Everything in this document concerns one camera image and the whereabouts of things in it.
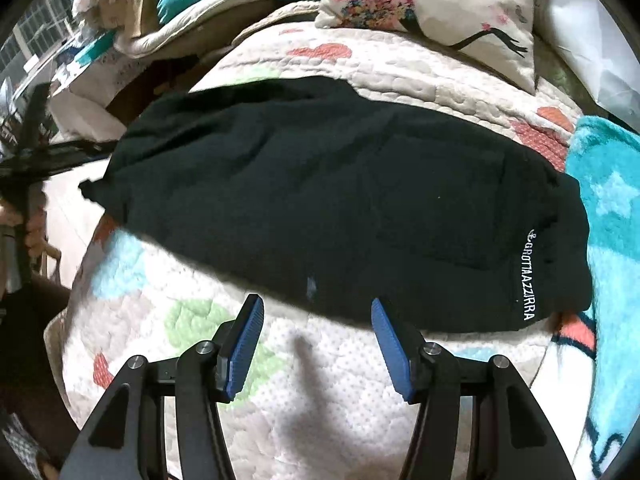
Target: black t-shirt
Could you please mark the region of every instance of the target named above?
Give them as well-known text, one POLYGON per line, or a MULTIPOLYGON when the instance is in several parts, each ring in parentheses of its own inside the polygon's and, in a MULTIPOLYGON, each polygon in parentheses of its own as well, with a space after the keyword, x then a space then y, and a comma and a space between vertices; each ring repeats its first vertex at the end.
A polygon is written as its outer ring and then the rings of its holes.
POLYGON ((368 324, 385 296, 422 329, 492 332, 591 302, 576 180, 340 80, 169 95, 81 189, 133 232, 324 316, 368 324))

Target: star pattern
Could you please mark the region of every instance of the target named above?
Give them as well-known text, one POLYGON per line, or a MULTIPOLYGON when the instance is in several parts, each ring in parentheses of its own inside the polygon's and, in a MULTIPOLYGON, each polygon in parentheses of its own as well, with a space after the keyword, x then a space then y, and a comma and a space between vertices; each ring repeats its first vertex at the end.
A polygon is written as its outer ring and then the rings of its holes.
POLYGON ((640 190, 627 184, 614 171, 604 184, 591 184, 591 190, 598 197, 597 215, 616 213, 624 218, 631 216, 631 201, 640 196, 640 190))

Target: decorative pillow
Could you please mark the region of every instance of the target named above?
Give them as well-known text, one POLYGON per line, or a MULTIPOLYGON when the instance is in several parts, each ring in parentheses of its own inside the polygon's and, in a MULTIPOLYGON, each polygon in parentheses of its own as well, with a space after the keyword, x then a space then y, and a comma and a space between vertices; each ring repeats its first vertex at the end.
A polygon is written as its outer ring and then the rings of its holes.
POLYGON ((534 91, 534 0, 322 0, 316 27, 418 32, 534 91))

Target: floor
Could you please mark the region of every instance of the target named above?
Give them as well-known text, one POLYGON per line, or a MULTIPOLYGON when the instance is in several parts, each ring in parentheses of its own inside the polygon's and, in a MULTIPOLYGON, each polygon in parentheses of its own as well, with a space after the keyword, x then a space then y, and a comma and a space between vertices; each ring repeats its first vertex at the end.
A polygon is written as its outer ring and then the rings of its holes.
MULTIPOLYGON (((76 271, 104 212, 99 205, 82 197, 78 184, 101 178, 108 161, 85 164, 52 177, 44 185, 47 195, 47 235, 49 243, 62 251, 60 279, 71 288, 76 271)), ((53 271, 49 263, 49 274, 53 271)))

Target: quilted bedspread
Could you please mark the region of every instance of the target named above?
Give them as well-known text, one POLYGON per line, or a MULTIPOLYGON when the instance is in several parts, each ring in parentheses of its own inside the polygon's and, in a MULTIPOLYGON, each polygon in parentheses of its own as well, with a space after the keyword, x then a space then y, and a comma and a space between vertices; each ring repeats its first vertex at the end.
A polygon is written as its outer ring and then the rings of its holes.
MULTIPOLYGON (((270 23, 252 27, 194 89, 311 74, 343 78, 370 99, 434 108, 482 124, 564 168, 580 109, 543 79, 530 95, 401 34, 270 23)), ((46 332, 52 369, 76 423, 85 422, 128 357, 180 355, 235 317, 249 292, 104 217, 67 311, 46 332)), ((373 332, 262 296, 264 329, 244 390, 231 405, 220 406, 238 479, 396 478, 417 407, 393 390, 373 332)), ((507 355, 530 383, 552 329, 543 321, 513 333, 425 336, 459 356, 507 355)), ((465 473, 467 400, 453 478, 465 473)), ((170 399, 166 447, 169 472, 180 478, 170 399)))

